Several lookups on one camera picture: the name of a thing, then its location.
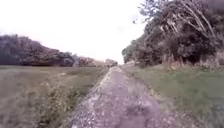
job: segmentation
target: gravel path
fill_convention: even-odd
[[[182,128],[136,80],[113,67],[74,111],[72,128]]]

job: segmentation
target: white sky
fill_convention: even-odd
[[[143,33],[141,0],[0,0],[0,33],[99,60],[123,62],[121,51]]]

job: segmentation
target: dirt track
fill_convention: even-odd
[[[147,88],[118,67],[73,113],[72,128],[182,128],[173,114],[160,109]]]

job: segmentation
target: treeline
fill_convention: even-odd
[[[223,65],[223,5],[222,0],[145,0],[140,13],[147,25],[122,51],[125,63]]]
[[[117,62],[113,60],[101,62],[89,57],[72,55],[69,52],[60,52],[24,36],[2,35],[0,36],[0,65],[96,67],[116,66]]]

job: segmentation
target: green grass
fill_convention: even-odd
[[[0,127],[57,128],[106,68],[0,67]]]
[[[224,127],[224,71],[126,67],[126,72],[143,81],[177,110],[186,113],[203,128]]]

